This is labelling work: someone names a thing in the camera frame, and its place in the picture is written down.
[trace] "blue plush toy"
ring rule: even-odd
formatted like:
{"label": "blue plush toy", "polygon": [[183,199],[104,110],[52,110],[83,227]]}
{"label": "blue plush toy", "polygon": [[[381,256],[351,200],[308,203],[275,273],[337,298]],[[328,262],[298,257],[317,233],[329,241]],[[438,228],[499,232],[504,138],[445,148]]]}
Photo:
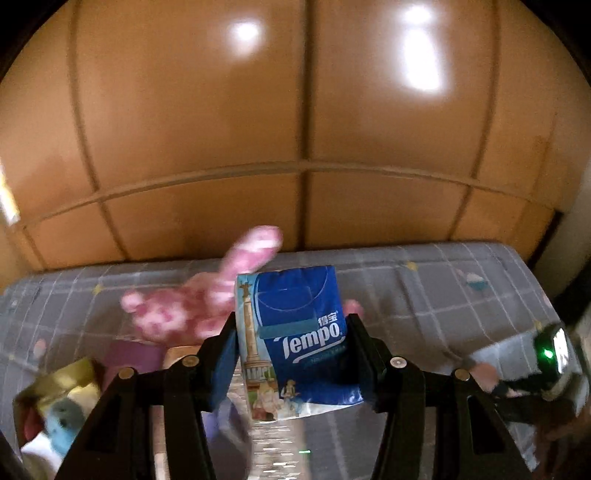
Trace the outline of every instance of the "blue plush toy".
{"label": "blue plush toy", "polygon": [[84,413],[75,401],[63,398],[53,403],[45,423],[51,448],[66,456],[84,422]]}

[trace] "blue tissue packaging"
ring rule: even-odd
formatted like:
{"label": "blue tissue packaging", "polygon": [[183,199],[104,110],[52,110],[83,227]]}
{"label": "blue tissue packaging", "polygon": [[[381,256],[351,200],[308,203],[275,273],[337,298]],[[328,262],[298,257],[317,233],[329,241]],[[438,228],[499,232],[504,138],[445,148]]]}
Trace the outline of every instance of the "blue tissue packaging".
{"label": "blue tissue packaging", "polygon": [[236,328],[253,420],[324,413],[363,399],[334,267],[238,275]]}

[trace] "purple object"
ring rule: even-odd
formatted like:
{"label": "purple object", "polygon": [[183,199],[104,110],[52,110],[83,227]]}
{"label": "purple object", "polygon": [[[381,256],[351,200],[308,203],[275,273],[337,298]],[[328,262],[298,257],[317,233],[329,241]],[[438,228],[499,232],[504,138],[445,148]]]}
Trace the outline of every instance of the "purple object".
{"label": "purple object", "polygon": [[123,367],[133,367],[140,374],[160,370],[166,350],[164,345],[113,340],[107,354],[102,359],[102,363],[106,367],[103,391],[107,389]]}

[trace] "wall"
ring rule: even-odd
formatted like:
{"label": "wall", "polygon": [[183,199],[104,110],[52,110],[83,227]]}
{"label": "wall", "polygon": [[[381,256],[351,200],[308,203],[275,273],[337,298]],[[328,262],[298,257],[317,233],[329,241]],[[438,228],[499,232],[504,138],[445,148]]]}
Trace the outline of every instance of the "wall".
{"label": "wall", "polygon": [[571,210],[536,263],[534,273],[553,299],[579,274],[591,258],[591,162]]}
{"label": "wall", "polygon": [[590,89],[518,0],[70,0],[0,83],[36,270],[490,239],[528,258],[591,153]]}

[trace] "bed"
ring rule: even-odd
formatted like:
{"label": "bed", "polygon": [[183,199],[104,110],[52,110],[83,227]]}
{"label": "bed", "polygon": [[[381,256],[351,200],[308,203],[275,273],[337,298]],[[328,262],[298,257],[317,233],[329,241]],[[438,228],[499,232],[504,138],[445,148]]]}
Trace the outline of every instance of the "bed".
{"label": "bed", "polygon": [[[197,272],[216,270],[218,262],[91,266],[34,275],[9,286],[0,297],[0,414],[11,446],[17,448],[12,399],[38,371],[54,371],[83,356],[101,359],[113,338],[133,335],[119,307],[125,289],[176,286]],[[536,324],[558,321],[535,277],[517,253],[502,244],[285,253],[265,269],[319,264],[336,267],[341,296],[361,302],[370,335],[424,370],[450,373],[472,357],[495,365],[502,378],[526,376],[536,359],[525,348],[528,340],[522,334]],[[480,282],[477,288],[471,286],[474,280]],[[48,351],[37,363],[32,349],[39,339],[46,340]],[[240,403],[240,377],[235,379],[231,394]],[[384,423],[383,415],[359,405],[258,426],[252,432],[253,471],[260,478],[277,476],[277,468],[269,465],[279,458],[285,460],[279,463],[292,465],[279,477],[369,478]],[[434,428],[434,412],[428,411],[425,459],[433,457]],[[512,423],[509,431],[534,468],[534,428]],[[311,455],[300,453],[308,450]],[[430,478],[432,463],[423,463],[421,476]]]}

